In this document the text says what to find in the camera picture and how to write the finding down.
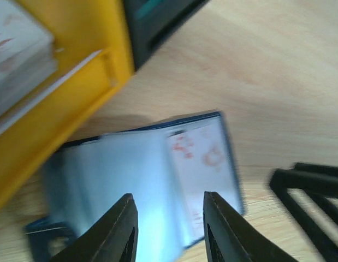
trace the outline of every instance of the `yellow box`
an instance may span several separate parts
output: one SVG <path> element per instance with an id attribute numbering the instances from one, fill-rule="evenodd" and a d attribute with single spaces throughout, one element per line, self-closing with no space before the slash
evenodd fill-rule
<path id="1" fill-rule="evenodd" d="M 85 66 L 0 135 L 0 207 L 40 165 L 134 74 L 120 0 L 19 0 L 55 36 L 54 83 Z"/>

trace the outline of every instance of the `book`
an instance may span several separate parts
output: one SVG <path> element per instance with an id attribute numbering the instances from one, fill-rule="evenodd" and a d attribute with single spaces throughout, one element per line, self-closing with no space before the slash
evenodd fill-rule
<path id="1" fill-rule="evenodd" d="M 0 115 L 57 69 L 53 40 L 24 8 L 0 0 Z"/>
<path id="2" fill-rule="evenodd" d="M 50 222 L 68 224 L 78 237 L 132 193 L 137 262 L 172 262 L 203 239 L 205 191 L 244 213 L 221 112 L 68 142 L 41 174 Z"/>

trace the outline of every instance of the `wood grain surface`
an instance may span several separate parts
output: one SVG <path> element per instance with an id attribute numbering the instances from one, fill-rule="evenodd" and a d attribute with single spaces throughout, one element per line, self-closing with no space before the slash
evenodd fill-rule
<path id="1" fill-rule="evenodd" d="M 70 139 L 210 109 L 226 115 L 247 220 L 320 261 L 266 183 L 293 162 L 338 165 L 338 1 L 212 0 Z M 22 226 L 45 213 L 34 175 L 0 212 L 0 261 L 31 260 Z M 204 243 L 179 261 L 206 261 Z"/>

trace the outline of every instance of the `white card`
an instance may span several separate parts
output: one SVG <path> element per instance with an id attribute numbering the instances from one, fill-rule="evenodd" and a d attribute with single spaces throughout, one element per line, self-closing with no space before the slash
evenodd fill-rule
<path id="1" fill-rule="evenodd" d="M 204 236 L 205 191 L 220 193 L 234 208 L 238 205 L 226 138 L 220 125 L 211 124 L 172 135 L 168 140 L 194 237 L 199 239 Z"/>

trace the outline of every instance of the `black plastic frame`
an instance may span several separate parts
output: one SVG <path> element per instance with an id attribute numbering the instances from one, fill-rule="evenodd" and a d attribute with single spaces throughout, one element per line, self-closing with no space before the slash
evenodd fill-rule
<path id="1" fill-rule="evenodd" d="M 123 0 L 135 70 L 208 0 Z"/>
<path id="2" fill-rule="evenodd" d="M 296 163 L 293 169 L 276 169 L 270 188 L 277 195 L 327 262 L 338 262 L 338 246 L 288 193 L 301 189 L 338 225 L 338 208 L 327 198 L 338 199 L 338 167 Z"/>

